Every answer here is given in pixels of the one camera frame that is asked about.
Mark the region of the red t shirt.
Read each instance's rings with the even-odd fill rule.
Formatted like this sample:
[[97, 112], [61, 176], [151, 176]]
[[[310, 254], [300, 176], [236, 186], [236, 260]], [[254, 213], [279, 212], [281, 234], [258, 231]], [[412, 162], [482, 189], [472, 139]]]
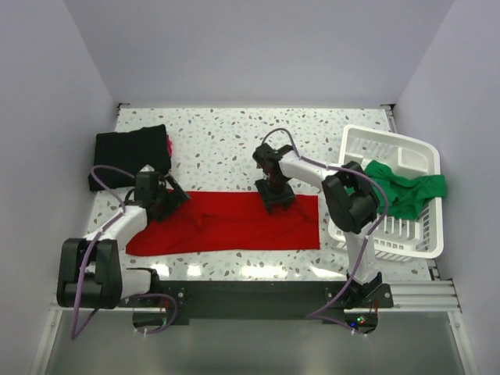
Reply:
[[265, 210], [256, 192], [192, 191], [164, 221], [152, 222], [127, 244], [146, 257], [224, 250], [287, 251], [320, 248], [319, 199], [297, 195], [288, 209]]

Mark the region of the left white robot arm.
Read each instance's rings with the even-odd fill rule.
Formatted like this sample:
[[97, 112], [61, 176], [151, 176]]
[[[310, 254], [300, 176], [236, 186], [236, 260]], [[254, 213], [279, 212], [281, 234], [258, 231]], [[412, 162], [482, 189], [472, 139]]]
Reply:
[[157, 272], [121, 265], [120, 251], [153, 223], [161, 223], [189, 199], [169, 174], [142, 170], [135, 176], [134, 200], [97, 230], [62, 244], [56, 300], [62, 307], [113, 309], [135, 297], [144, 306], [162, 297]]

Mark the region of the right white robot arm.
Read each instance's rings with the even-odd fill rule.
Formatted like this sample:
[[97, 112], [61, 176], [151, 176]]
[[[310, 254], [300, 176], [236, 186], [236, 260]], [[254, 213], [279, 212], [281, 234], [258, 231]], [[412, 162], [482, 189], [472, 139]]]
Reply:
[[291, 145], [274, 149], [263, 143], [252, 158], [265, 175], [255, 185], [268, 213], [277, 207], [289, 209], [294, 203], [290, 180], [299, 180], [323, 193], [330, 219], [343, 232], [347, 245], [348, 276], [353, 283], [348, 287], [348, 298], [353, 305], [367, 306], [376, 297], [372, 284], [380, 281], [371, 238], [380, 223], [380, 200], [374, 182], [357, 162], [325, 164], [300, 156]]

